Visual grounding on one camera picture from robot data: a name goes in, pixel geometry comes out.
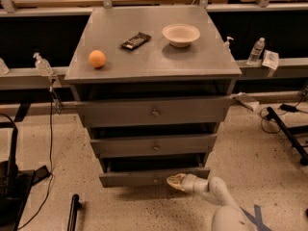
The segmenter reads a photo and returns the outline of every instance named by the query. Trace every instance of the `white bowl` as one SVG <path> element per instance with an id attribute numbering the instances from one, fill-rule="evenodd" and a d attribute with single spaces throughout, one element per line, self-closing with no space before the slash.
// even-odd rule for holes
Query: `white bowl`
<path id="1" fill-rule="evenodd" d="M 186 24 L 172 24 L 163 29 L 163 35 L 175 47 L 187 47 L 200 37 L 195 27 Z"/>

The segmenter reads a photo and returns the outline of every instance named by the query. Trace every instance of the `gray cabinet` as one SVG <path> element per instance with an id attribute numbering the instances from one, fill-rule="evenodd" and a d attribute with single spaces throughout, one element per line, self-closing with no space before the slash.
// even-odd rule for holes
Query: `gray cabinet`
<path id="1" fill-rule="evenodd" d="M 132 22 L 123 28 L 125 21 Z M 175 22 L 193 24 L 200 39 L 186 48 L 169 45 L 161 32 Z M 181 172 L 208 177 L 206 161 L 241 73 L 210 23 L 199 7 L 92 13 L 65 79 L 104 187 L 164 184 Z M 136 30 L 151 41 L 135 51 L 121 49 Z M 101 69 L 88 63 L 94 46 L 108 59 Z"/>

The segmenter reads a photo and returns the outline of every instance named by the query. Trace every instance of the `orange ball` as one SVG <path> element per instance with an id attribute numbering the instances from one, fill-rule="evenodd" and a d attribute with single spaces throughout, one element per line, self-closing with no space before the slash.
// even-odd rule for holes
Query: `orange ball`
<path id="1" fill-rule="evenodd" d="M 102 67 L 106 63 L 106 56 L 100 50 L 93 50 L 89 54 L 89 63 L 96 68 Z"/>

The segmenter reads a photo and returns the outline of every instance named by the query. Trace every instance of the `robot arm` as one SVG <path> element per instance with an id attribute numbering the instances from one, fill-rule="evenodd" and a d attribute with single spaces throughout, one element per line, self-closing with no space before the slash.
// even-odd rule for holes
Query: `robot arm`
<path id="1" fill-rule="evenodd" d="M 197 193 L 206 201 L 221 205 L 213 216 L 212 231 L 256 230 L 219 177 L 208 181 L 193 174 L 181 173 L 168 177 L 167 183 L 177 190 Z"/>

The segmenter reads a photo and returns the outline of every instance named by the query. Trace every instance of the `concrete floor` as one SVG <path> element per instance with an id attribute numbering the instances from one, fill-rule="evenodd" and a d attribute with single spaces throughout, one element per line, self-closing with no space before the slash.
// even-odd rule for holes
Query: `concrete floor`
<path id="1" fill-rule="evenodd" d="M 222 178 L 239 205 L 254 217 L 261 209 L 261 230 L 308 230 L 308 167 L 299 163 L 298 153 L 280 132 L 263 131 L 260 105 L 251 112 L 232 106 L 218 130 L 218 140 L 206 167 L 210 178 Z M 279 114 L 279 104 L 270 104 Z M 308 103 L 299 109 L 308 111 Z M 289 126 L 308 125 L 307 114 L 281 116 Z M 198 195 L 178 192 L 169 186 L 103 188 L 98 174 L 102 169 L 92 153 L 89 137 L 74 109 L 64 108 L 53 115 L 53 173 L 51 192 L 39 214 L 22 231 L 66 230 L 71 197 L 78 193 L 82 208 L 78 211 L 76 230 L 211 230 L 211 219 L 218 206 Z M 274 123 L 263 122 L 276 131 Z M 37 169 L 49 164 L 49 107 L 30 109 L 19 130 L 17 164 L 19 169 Z M 1 131 L 2 141 L 9 138 Z M 307 137 L 300 141 L 306 143 Z M 1 148 L 0 160 L 7 160 Z M 45 198 L 48 181 L 32 187 L 20 226 L 39 208 Z"/>

